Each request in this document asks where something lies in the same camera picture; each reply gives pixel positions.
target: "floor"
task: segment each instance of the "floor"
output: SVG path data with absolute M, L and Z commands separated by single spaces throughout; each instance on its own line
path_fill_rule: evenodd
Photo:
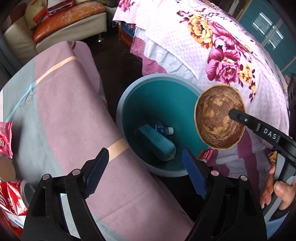
M 115 120 L 118 101 L 125 89 L 142 77 L 142 60 L 130 53 L 130 48 L 118 40 L 117 27 L 109 27 L 98 43 L 93 36 L 84 40 L 89 46 L 96 67 L 101 75 L 108 102 L 108 110 Z M 192 220 L 196 220 L 203 205 L 188 176 L 177 178 L 159 177 L 175 196 Z

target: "bed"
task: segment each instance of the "bed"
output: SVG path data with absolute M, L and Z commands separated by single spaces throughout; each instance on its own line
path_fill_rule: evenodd
M 43 174 L 66 175 L 108 148 L 108 166 L 86 200 L 106 240 L 178 241 L 191 230 L 176 199 L 122 139 L 85 43 L 60 42 L 29 61 L 0 92 L 0 120 L 14 122 L 17 178 L 35 187 Z M 65 195 L 62 204 L 78 237 Z
M 131 53 L 142 74 L 176 74 L 199 89 L 225 83 L 241 93 L 248 114 L 289 130 L 287 93 L 270 55 L 235 19 L 207 0 L 121 0 L 114 21 L 135 24 Z M 269 144 L 249 130 L 208 162 L 223 175 L 247 175 L 260 195 Z

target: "floral bedsheet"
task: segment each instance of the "floral bedsheet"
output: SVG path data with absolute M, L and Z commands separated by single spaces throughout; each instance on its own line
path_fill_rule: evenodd
M 249 32 L 217 6 L 207 0 L 121 0 L 113 20 L 136 24 L 135 38 L 146 45 L 143 56 L 161 59 L 155 56 L 161 54 L 160 46 L 194 75 L 188 80 L 198 88 L 230 84 L 241 93 L 248 114 L 288 133 L 286 96 L 274 62 Z M 131 51 L 139 43 L 134 39 Z M 171 73 L 170 67 L 161 64 L 161 68 Z M 247 174 L 259 190 L 269 168 L 263 161 L 267 144 L 249 131 L 243 137 L 234 148 L 217 151 L 213 165 L 224 175 Z

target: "brown bowl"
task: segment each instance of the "brown bowl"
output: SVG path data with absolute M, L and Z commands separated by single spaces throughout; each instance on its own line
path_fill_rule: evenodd
M 231 109 L 245 112 L 240 93 L 230 85 L 211 86 L 199 96 L 194 109 L 195 127 L 208 146 L 229 149 L 241 139 L 245 126 L 230 119 Z

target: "blue sleeve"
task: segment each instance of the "blue sleeve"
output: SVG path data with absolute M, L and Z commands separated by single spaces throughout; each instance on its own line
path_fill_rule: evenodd
M 276 230 L 278 230 L 278 228 L 283 223 L 283 221 L 285 220 L 287 215 L 288 214 L 286 214 L 285 216 L 283 216 L 277 220 L 269 221 L 265 224 L 266 225 L 266 232 L 267 232 L 267 239 L 269 239 L 276 232 Z

